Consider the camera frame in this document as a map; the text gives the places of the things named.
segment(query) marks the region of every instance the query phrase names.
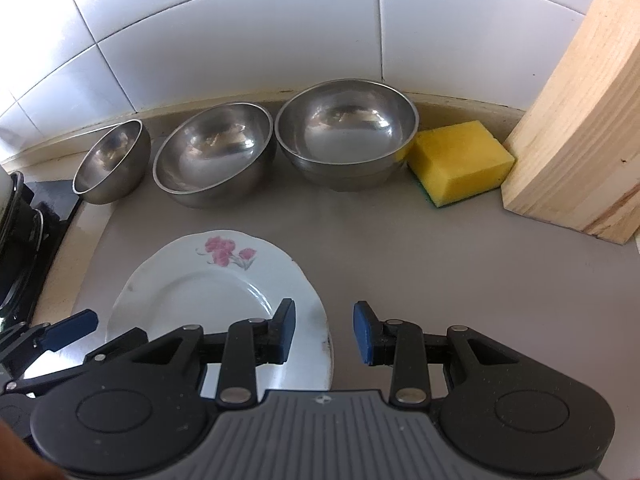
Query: white pot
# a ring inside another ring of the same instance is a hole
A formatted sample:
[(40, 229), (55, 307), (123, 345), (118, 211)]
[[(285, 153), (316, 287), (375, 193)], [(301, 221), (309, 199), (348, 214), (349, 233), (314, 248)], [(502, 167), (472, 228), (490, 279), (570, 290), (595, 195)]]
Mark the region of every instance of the white pot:
[(9, 174), (0, 166), (0, 226), (4, 221), (4, 213), (11, 200), (11, 193), (14, 191), (14, 181)]

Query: wooden block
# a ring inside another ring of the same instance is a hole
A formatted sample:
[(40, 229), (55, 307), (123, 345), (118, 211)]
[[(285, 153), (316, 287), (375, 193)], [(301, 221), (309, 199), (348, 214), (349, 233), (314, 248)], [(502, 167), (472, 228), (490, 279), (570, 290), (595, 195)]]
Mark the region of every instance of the wooden block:
[(623, 244), (640, 226), (640, 0), (593, 0), (504, 146), (518, 214)]

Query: yellow sponge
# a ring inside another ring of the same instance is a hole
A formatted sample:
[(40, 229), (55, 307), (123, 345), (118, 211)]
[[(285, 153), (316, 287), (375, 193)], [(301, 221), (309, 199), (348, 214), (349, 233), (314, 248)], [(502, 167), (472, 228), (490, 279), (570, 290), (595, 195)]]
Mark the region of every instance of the yellow sponge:
[(515, 160), (480, 121), (419, 132), (407, 159), (437, 207), (500, 186)]

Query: stainless steel bowl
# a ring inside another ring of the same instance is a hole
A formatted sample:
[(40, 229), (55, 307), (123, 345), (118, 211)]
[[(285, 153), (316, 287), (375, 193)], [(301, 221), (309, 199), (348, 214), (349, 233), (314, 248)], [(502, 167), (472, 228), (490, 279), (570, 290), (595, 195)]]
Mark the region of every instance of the stainless steel bowl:
[(240, 198), (273, 161), (273, 120), (253, 103), (227, 103), (178, 126), (154, 160), (154, 180), (174, 200), (203, 208)]
[(275, 134), (306, 178), (337, 191), (382, 184), (399, 168), (418, 128), (418, 111), (375, 81), (320, 83), (278, 112)]
[(133, 119), (109, 130), (80, 163), (74, 193), (92, 204), (107, 204), (131, 193), (145, 176), (151, 139)]

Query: gray countertop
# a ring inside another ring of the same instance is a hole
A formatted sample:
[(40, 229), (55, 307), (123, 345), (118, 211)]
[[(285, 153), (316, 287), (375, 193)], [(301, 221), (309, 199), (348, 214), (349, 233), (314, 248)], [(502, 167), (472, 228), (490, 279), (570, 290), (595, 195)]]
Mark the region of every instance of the gray countertop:
[[(640, 470), (640, 255), (523, 218), (498, 190), (436, 209), (407, 170), (379, 189), (338, 193), (312, 186), (281, 153), (272, 178), (233, 205), (190, 210), (150, 174), (121, 200), (105, 228), (74, 312), (95, 310), (98, 331), (65, 351), (69, 364), (104, 342), (113, 303), (131, 273), (170, 241), (233, 229), (276, 244), (298, 263), (327, 312), (335, 355), (333, 387), (388, 389), (388, 368), (360, 363), (353, 303), (381, 319), (445, 333), (466, 324), (600, 392), (616, 415), (601, 471)], [(445, 393), (433, 366), (434, 394)]]

